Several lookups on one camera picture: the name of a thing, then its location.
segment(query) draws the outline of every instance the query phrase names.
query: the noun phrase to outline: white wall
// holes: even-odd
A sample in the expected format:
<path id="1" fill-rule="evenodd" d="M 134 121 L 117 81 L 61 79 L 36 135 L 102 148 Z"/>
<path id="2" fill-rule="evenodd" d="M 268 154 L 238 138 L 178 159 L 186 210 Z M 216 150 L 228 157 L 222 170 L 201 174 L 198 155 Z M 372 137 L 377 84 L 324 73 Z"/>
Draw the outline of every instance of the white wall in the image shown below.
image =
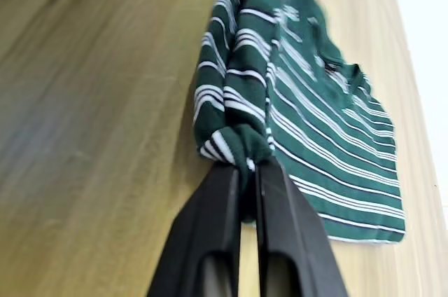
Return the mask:
<path id="1" fill-rule="evenodd" d="M 398 0 L 398 5 L 448 225 L 448 0 Z"/>

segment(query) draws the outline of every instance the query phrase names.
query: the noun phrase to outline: striped polo shirt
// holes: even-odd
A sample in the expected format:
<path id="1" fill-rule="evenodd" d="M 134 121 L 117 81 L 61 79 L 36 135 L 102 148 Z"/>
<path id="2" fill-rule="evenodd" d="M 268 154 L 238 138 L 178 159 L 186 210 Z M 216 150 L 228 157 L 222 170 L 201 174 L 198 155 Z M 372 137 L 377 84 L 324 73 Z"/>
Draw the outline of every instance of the striped polo shirt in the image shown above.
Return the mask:
<path id="1" fill-rule="evenodd" d="M 332 239 L 403 238 L 393 124 L 315 0 L 215 0 L 194 103 L 199 153 L 242 186 L 273 155 Z"/>

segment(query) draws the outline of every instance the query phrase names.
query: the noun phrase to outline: black clip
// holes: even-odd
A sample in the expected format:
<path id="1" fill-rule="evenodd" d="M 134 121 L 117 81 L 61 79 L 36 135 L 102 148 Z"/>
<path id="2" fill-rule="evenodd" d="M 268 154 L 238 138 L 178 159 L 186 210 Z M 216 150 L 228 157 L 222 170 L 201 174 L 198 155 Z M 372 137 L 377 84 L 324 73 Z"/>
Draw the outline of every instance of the black clip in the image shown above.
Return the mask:
<path id="1" fill-rule="evenodd" d="M 240 207 L 255 202 L 261 296 L 347 297 L 320 218 L 280 164 L 259 164 L 241 199 L 238 180 L 212 167 L 174 220 L 147 296 L 236 297 Z"/>

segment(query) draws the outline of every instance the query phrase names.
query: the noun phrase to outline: wood grain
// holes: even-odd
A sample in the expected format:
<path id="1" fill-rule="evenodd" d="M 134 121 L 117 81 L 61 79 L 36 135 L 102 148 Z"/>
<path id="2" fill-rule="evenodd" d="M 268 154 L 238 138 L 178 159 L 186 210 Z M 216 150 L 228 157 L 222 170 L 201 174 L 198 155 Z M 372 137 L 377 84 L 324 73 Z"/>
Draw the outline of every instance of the wood grain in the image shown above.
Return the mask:
<path id="1" fill-rule="evenodd" d="M 447 241 L 396 0 L 319 0 L 395 121 L 407 237 L 334 243 L 351 296 L 448 296 Z M 210 164 L 191 92 L 213 0 L 0 0 L 0 296 L 144 296 Z M 253 229 L 241 296 L 257 296 Z"/>

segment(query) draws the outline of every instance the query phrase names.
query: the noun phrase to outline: wooden table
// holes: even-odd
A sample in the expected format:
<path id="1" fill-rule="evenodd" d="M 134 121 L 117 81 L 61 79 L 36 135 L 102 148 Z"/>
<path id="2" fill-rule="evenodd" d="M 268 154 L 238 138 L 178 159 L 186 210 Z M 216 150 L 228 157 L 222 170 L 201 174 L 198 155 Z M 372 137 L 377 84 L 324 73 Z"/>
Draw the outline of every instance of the wooden table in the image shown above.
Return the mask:
<path id="1" fill-rule="evenodd" d="M 448 296 L 440 199 L 396 0 L 319 0 L 396 124 L 407 237 L 334 243 L 353 297 Z M 144 296 L 196 156 L 213 0 L 0 0 L 0 296 Z M 240 296 L 257 296 L 245 228 Z"/>

